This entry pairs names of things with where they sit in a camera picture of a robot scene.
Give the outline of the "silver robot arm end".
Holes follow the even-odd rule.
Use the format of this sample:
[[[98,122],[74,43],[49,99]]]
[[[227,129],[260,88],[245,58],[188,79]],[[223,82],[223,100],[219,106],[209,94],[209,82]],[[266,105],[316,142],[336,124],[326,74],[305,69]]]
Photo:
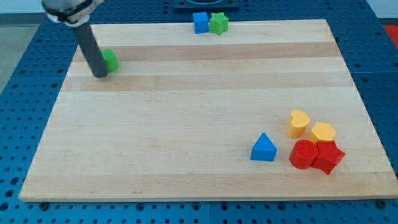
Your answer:
[[[47,17],[55,23],[78,27],[90,19],[90,14],[104,0],[41,0]]]

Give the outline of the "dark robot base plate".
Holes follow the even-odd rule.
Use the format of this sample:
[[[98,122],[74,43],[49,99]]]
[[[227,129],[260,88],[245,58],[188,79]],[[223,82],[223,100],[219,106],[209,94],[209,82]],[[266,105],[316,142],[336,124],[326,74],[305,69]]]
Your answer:
[[[172,7],[174,11],[237,10],[239,0],[172,0]]]

